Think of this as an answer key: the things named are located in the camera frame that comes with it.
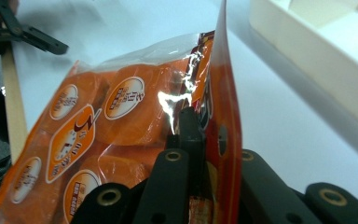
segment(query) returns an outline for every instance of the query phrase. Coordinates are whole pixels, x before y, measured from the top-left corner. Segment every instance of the orange plastic bag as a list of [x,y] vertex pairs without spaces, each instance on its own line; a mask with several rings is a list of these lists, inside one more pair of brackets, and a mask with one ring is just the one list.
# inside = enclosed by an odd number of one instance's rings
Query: orange plastic bag
[[206,134],[210,187],[190,197],[189,222],[233,222],[241,130],[229,59],[220,54],[227,46],[213,38],[184,35],[97,67],[76,63],[2,183],[0,223],[70,223],[101,184],[132,188],[147,179],[167,135],[177,133],[179,111],[191,105]]

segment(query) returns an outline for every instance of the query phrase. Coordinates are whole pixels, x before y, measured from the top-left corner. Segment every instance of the metal ring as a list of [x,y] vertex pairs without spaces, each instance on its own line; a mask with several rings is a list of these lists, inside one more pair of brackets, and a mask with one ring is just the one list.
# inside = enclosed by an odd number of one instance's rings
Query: metal ring
[[165,160],[167,161],[179,161],[182,159],[182,154],[177,151],[172,151],[165,154]]
[[242,160],[243,161],[252,161],[255,158],[255,156],[248,152],[248,151],[242,151]]
[[120,200],[120,198],[121,198],[121,192],[119,189],[106,189],[98,195],[97,202],[99,205],[109,206],[117,203]]
[[345,206],[348,204],[347,199],[338,191],[335,191],[333,189],[321,189],[319,190],[319,195],[321,195],[321,198],[328,203],[331,203],[336,206]]

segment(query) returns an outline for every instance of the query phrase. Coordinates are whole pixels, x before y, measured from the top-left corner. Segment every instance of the white circular label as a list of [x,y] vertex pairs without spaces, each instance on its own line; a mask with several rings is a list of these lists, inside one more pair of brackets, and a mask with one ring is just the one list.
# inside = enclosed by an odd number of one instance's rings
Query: white circular label
[[25,163],[14,182],[11,197],[13,203],[21,203],[28,195],[39,176],[41,166],[42,161],[38,157],[32,157]]
[[86,195],[97,188],[100,183],[98,176],[91,170],[81,170],[69,180],[63,194],[63,213],[67,223],[71,222]]
[[144,97],[144,81],[139,77],[128,77],[110,94],[104,114],[107,119],[119,119],[130,113]]
[[50,116],[53,119],[62,119],[75,106],[77,102],[77,87],[73,84],[63,88],[53,100]]

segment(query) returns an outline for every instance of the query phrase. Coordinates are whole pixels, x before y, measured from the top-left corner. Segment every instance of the white table surface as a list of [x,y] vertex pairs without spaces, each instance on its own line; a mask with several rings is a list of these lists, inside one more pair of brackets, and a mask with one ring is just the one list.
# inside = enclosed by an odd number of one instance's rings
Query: white table surface
[[[242,145],[300,192],[328,182],[358,198],[358,126],[249,26],[228,0]],[[170,37],[215,29],[220,1],[22,0],[18,19],[69,45],[57,56],[14,43],[28,131],[76,60],[96,65]]]

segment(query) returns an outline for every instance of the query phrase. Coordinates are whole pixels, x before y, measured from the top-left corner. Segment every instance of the snack bag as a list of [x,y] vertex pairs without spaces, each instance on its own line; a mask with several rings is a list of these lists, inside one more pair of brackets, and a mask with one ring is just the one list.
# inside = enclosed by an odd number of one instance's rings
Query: snack bag
[[96,67],[75,63],[7,172],[0,223],[70,223],[98,186],[134,188],[188,106],[205,132],[209,186],[189,199],[189,223],[236,222],[241,130],[226,32],[216,38],[183,35]]

